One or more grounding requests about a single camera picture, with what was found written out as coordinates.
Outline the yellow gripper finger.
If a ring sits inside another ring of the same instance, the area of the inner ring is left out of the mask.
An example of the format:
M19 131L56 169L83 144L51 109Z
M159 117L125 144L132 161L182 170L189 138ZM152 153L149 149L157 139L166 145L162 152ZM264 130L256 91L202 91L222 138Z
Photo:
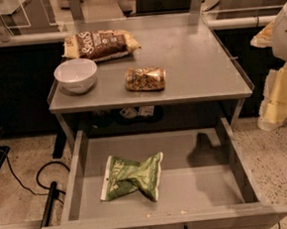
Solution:
M274 29L274 22L268 23L260 32L258 32L254 37L250 40L250 44L253 47L258 47L265 49L267 47L271 47L273 44L272 34Z
M260 104L257 126L265 131L281 127L287 119L287 61L279 70L269 70Z

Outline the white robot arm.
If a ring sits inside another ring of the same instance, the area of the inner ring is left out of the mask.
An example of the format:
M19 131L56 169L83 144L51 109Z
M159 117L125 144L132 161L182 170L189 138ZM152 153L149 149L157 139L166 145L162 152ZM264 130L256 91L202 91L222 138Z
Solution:
M252 38L251 44L259 48L271 47L274 56L284 60L279 70L269 70L258 112L257 126L270 131L287 119L287 2L276 19Z

